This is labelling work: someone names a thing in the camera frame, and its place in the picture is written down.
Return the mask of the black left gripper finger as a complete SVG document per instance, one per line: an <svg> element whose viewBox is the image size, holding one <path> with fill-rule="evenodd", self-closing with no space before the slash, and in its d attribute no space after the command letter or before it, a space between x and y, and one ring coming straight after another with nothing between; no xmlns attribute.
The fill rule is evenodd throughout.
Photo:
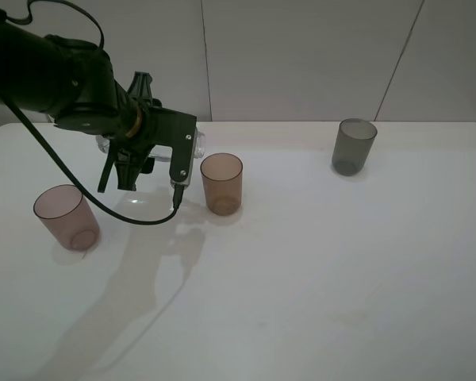
<svg viewBox="0 0 476 381"><path fill-rule="evenodd" d="M119 149L116 157L117 188L135 191L139 175L153 172L155 160L148 153L130 152Z"/></svg>
<svg viewBox="0 0 476 381"><path fill-rule="evenodd" d="M115 161L118 157L118 147L110 147L107 153L106 161L102 169L102 174L98 183L98 193L104 193L109 181L111 170L114 167Z"/></svg>

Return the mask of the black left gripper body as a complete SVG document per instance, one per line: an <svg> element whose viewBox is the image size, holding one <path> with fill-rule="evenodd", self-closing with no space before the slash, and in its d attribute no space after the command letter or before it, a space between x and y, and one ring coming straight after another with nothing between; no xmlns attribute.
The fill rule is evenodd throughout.
<svg viewBox="0 0 476 381"><path fill-rule="evenodd" d="M148 153L156 146L169 147L175 132L196 126L197 118L190 114L169 110L151 93L152 77L146 72L136 72L127 90L136 104L136 122L118 144L118 150Z"/></svg>

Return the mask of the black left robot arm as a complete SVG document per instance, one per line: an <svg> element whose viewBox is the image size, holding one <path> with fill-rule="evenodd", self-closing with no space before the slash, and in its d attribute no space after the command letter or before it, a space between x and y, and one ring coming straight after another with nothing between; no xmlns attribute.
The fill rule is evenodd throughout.
<svg viewBox="0 0 476 381"><path fill-rule="evenodd" d="M39 37L22 29L32 19L12 18L0 9L0 104L47 114L60 129L107 139L100 193L111 171L118 189L134 191L139 175L153 171L150 154L156 146L171 149L172 185L188 187L196 117L163 107L152 96L146 72L136 72L124 89L102 42Z"/></svg>

